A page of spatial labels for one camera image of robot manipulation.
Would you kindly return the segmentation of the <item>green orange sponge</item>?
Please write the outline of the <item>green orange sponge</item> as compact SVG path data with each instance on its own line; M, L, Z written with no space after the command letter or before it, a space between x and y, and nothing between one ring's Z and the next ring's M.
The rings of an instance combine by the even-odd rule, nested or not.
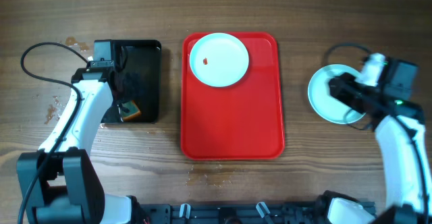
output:
M132 119L141 116L141 111L135 101L120 103L118 107L120 119L122 121L131 121Z

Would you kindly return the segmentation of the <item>white plate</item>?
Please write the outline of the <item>white plate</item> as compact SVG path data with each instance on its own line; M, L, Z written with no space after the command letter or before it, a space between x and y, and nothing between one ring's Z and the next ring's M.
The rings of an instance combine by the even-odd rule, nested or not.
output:
M249 68L249 54L239 38L212 33L200 38L189 54L195 77L212 87L227 87L240 81Z
M359 76L360 72L352 67L342 64L326 65L319 69L310 79L308 84L308 100L311 107L323 119L336 124L355 123L364 117L364 113L351 111L349 106L341 103L330 95L328 82L334 76L348 72L353 76Z

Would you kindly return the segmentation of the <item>white plate top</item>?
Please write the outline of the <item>white plate top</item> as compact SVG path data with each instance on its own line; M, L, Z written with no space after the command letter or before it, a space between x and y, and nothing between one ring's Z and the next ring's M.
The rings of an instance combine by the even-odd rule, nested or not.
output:
M227 87L240 81L249 68L249 54L239 38L212 33L200 38L189 54L195 77L212 87Z

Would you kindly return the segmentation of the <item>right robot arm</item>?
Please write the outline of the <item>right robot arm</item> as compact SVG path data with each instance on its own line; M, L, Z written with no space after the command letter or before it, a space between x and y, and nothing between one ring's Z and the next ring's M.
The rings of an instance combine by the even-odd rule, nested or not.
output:
M331 197L325 209L327 223L430 223L431 173L425 146L423 109L409 101L417 65L372 54L361 72L331 72L320 91L351 111L371 117L368 128L375 135L383 159L386 209L373 216L354 200Z

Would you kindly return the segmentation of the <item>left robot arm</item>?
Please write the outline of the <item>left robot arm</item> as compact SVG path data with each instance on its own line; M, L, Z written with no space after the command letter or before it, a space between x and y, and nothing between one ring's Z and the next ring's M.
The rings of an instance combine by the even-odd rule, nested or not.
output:
M99 124L112 106L117 62L113 41L94 44L94 59L72 76L70 99L51 135L36 152L20 155L23 200L18 223L146 223L133 196L106 194L90 161Z

